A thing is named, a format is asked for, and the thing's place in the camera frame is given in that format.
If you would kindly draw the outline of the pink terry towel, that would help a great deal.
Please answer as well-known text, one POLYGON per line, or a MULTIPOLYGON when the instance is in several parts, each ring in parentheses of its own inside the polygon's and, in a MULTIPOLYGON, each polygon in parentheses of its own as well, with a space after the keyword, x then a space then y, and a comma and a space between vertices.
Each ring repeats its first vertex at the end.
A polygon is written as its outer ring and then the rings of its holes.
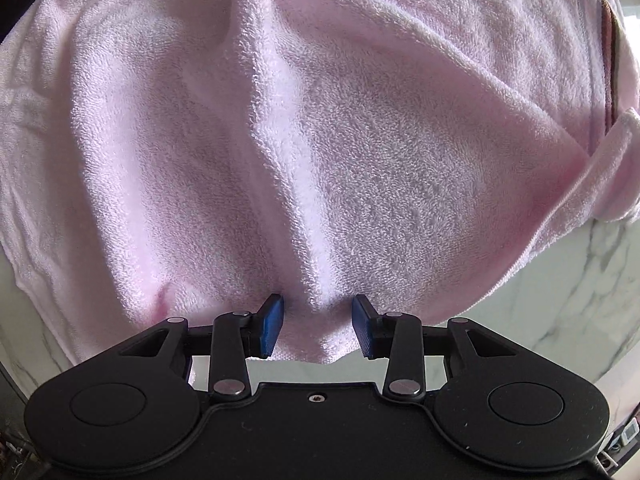
POLYGON ((278 292, 280 359, 427 324, 639 214, 618 0, 35 0, 1 45, 1 244, 72 362, 278 292))

